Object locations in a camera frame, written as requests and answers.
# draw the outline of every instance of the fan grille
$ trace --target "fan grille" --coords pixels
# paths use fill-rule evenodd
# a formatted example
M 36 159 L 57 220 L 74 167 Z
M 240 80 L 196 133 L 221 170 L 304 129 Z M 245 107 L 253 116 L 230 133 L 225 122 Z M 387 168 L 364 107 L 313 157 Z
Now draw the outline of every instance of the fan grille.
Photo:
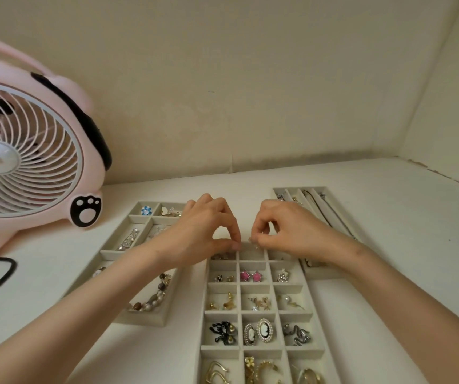
M 75 188 L 82 166 L 74 132 L 53 109 L 0 85 L 0 217 L 59 203 Z

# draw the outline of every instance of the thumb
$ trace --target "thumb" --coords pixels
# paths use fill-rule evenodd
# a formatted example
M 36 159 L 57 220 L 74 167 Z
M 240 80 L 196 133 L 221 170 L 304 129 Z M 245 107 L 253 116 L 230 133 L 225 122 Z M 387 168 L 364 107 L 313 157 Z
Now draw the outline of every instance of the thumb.
M 253 236 L 253 241 L 256 241 L 262 248 L 280 250 L 281 239 L 277 234 L 257 233 Z
M 241 249 L 241 244 L 229 238 L 218 238 L 213 240 L 213 253 L 236 252 Z

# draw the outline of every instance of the forearm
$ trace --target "forearm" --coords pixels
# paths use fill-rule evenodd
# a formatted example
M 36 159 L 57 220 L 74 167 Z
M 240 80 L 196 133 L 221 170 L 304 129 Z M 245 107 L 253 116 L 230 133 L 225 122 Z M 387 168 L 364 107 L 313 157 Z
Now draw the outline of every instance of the forearm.
M 366 247 L 345 271 L 430 383 L 459 382 L 459 317 Z
M 61 383 L 162 265 L 142 245 L 127 251 L 0 345 L 0 384 Z

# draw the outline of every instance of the person's left hand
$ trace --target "person's left hand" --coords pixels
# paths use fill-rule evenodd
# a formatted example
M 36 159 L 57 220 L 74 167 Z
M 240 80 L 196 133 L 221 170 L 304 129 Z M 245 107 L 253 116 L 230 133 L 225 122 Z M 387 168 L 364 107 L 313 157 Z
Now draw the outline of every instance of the person's left hand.
M 231 239 L 213 239 L 219 226 L 228 229 Z M 226 200 L 203 194 L 197 202 L 187 202 L 175 225 L 145 245 L 158 253 L 164 269 L 173 269 L 199 263 L 216 253 L 236 252 L 241 242 L 237 219 Z

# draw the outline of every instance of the hand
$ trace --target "hand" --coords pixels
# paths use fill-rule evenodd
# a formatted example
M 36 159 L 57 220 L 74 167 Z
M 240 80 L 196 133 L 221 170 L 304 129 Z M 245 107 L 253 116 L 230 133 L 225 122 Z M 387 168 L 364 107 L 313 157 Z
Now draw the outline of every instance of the hand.
M 277 234 L 269 235 L 271 222 Z M 341 266 L 342 257 L 358 242 L 326 225 L 294 202 L 265 200 L 251 230 L 250 240 L 263 248 L 298 258 Z
M 213 239 L 219 226 L 228 229 L 231 239 Z M 226 200 L 204 194 L 197 202 L 188 201 L 180 220 L 148 244 L 159 253 L 164 268 L 172 269 L 199 263 L 216 253 L 236 252 L 241 242 L 237 219 Z

